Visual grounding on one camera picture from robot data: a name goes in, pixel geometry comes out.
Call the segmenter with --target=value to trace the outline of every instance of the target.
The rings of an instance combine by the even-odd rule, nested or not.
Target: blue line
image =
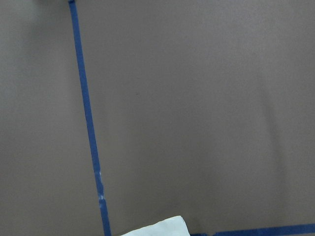
[[[78,62],[82,97],[83,97],[83,105],[84,105],[84,113],[85,113],[85,119],[86,119],[87,128],[88,128],[93,169],[94,169],[98,201],[99,201],[99,208],[100,208],[100,213],[101,213],[102,222],[103,222],[104,235],[111,236],[109,219],[108,219],[108,211],[107,211],[106,200],[104,197],[104,187],[103,187],[102,179],[101,179],[100,164],[99,164],[99,159],[98,159],[97,145],[96,145],[96,139],[95,139],[94,126],[93,126],[88,82],[87,82],[87,76],[86,76],[85,67],[84,67],[78,13],[77,13],[76,5],[75,5],[75,0],[69,0],[68,3],[69,3],[70,11],[71,11],[75,51],[77,55],[77,62]]]
[[[315,233],[315,224],[218,232],[214,236],[282,236]]]

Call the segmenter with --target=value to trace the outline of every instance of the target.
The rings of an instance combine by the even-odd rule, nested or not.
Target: gray surface
[[[77,6],[114,234],[315,223],[315,1]],[[0,234],[100,236],[68,5],[0,31]]]

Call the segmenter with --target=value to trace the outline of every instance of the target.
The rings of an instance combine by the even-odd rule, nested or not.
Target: white tissue
[[[189,233],[184,219],[174,216],[122,236],[189,236]]]

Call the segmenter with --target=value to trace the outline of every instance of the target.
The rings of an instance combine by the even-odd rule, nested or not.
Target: white cloth
[[[189,233],[184,219],[174,216],[122,236],[189,236]]]

